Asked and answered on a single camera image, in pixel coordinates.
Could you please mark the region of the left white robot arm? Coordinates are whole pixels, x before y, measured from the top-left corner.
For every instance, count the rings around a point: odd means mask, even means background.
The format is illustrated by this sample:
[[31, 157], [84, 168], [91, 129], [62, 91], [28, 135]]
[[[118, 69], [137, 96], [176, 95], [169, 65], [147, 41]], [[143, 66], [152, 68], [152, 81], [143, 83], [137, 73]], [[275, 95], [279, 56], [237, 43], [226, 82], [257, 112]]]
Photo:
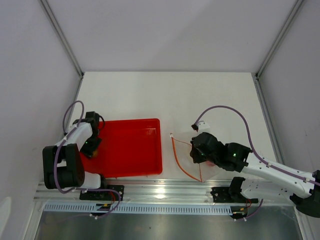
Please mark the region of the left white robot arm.
[[108, 196], [109, 188], [102, 184], [98, 173], [85, 171], [81, 156], [91, 159], [97, 154], [102, 142], [99, 137], [100, 120], [98, 113], [91, 111], [82, 120], [75, 120], [64, 138], [55, 145], [42, 150], [43, 178], [47, 189], [58, 189], [66, 192], [83, 189], [91, 190], [97, 200]]

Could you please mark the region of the small orange peach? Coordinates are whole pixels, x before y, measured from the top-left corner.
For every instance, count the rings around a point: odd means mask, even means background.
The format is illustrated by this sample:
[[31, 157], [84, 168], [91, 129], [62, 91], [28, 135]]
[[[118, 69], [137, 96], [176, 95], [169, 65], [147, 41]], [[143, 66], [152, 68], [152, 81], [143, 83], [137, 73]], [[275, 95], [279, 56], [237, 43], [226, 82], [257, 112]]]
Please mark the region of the small orange peach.
[[93, 151], [93, 153], [92, 153], [92, 158], [96, 158], [97, 156], [98, 156], [98, 154], [99, 154], [99, 151], [98, 150], [95, 150], [95, 151]]

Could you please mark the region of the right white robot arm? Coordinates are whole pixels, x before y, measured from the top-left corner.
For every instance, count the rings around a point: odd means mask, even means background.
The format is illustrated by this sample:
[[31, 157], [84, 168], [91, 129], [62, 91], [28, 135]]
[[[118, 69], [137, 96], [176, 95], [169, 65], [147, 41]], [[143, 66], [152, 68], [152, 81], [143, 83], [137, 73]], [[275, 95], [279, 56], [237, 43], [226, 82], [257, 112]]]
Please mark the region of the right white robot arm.
[[194, 163], [210, 162], [228, 171], [256, 176], [266, 181], [236, 176], [224, 193], [212, 189], [214, 202], [258, 203], [260, 200], [287, 201], [313, 218], [320, 216], [320, 172], [299, 171], [277, 162], [268, 162], [252, 149], [239, 143], [223, 144], [208, 132], [190, 141], [190, 156]]

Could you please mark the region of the red plastic tray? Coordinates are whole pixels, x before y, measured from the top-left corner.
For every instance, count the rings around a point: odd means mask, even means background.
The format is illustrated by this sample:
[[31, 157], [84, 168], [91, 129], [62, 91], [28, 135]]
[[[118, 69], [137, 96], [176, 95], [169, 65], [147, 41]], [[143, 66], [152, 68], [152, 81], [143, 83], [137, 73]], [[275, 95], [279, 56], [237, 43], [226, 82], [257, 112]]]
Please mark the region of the red plastic tray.
[[99, 122], [101, 143], [92, 158], [81, 154], [84, 170], [105, 178], [163, 172], [161, 124], [157, 118]]

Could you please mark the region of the clear zip bag orange zipper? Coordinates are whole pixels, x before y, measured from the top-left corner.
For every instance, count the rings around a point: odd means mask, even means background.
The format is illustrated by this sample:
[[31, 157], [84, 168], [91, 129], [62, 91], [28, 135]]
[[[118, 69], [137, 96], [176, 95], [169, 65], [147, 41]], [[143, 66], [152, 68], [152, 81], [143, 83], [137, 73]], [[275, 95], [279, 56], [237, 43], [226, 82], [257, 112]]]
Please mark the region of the clear zip bag orange zipper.
[[204, 183], [213, 180], [218, 175], [218, 167], [208, 161], [194, 163], [190, 152], [192, 144], [187, 139], [176, 138], [170, 133], [173, 157], [179, 169], [190, 179]]

